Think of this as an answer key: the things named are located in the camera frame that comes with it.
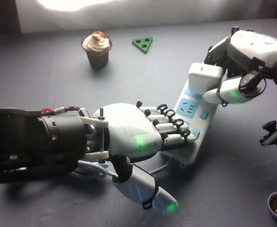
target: green triangular block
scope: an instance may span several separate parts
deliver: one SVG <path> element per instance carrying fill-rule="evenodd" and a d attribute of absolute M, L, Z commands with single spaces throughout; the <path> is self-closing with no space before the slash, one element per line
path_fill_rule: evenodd
<path fill-rule="evenodd" d="M 142 52 L 147 53 L 151 46 L 152 41 L 153 41 L 153 37 L 146 37 L 146 38 L 134 39 L 132 40 L 132 44 L 136 46 L 138 49 L 140 49 Z"/>

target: gray table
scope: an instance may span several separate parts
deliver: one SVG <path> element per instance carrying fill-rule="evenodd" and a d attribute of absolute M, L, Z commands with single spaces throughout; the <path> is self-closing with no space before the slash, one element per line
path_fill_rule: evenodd
<path fill-rule="evenodd" d="M 90 31 L 0 36 L 0 107 L 68 105 L 94 112 L 112 103 L 174 107 L 193 62 L 230 34 L 232 26 L 277 38 L 277 19 L 190 26 L 107 30 L 110 62 L 95 73 L 80 47 Z M 131 40 L 153 36 L 145 55 Z M 0 185 L 0 227 L 252 227 L 275 226 L 267 209 L 277 191 L 277 147 L 261 147 L 262 124 L 277 120 L 277 86 L 242 105 L 219 107 L 197 161 L 155 176 L 180 203 L 164 217 L 126 199 L 110 178 L 81 182 L 68 176 Z M 160 154 L 139 163 L 162 165 Z"/>

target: white charger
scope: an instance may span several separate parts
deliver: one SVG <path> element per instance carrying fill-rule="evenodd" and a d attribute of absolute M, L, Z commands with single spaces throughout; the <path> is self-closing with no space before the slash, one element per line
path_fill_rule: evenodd
<path fill-rule="evenodd" d="M 222 78 L 222 67 L 193 63 L 189 70 L 189 89 L 191 92 L 203 94 L 219 85 Z"/>

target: cupcake wrapper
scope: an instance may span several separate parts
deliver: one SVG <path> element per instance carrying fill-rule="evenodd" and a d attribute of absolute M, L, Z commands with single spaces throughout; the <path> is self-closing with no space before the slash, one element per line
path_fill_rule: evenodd
<path fill-rule="evenodd" d="M 88 60 L 90 62 L 90 65 L 92 68 L 94 69 L 102 69 L 103 67 L 105 67 L 108 62 L 109 62 L 109 51 L 112 48 L 112 41 L 110 40 L 109 37 L 107 37 L 109 39 L 109 44 L 110 47 L 108 49 L 106 49 L 103 52 L 91 52 L 91 51 L 86 51 L 83 47 L 82 47 L 82 43 L 85 39 L 83 39 L 81 41 L 81 47 L 83 48 L 83 50 L 86 52 Z"/>

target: cupcake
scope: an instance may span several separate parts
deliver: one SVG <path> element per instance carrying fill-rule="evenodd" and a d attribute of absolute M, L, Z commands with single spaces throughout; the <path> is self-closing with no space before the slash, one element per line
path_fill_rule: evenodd
<path fill-rule="evenodd" d="M 87 53 L 92 68 L 99 70 L 108 64 L 112 42 L 105 33 L 93 32 L 81 41 L 81 46 Z"/>

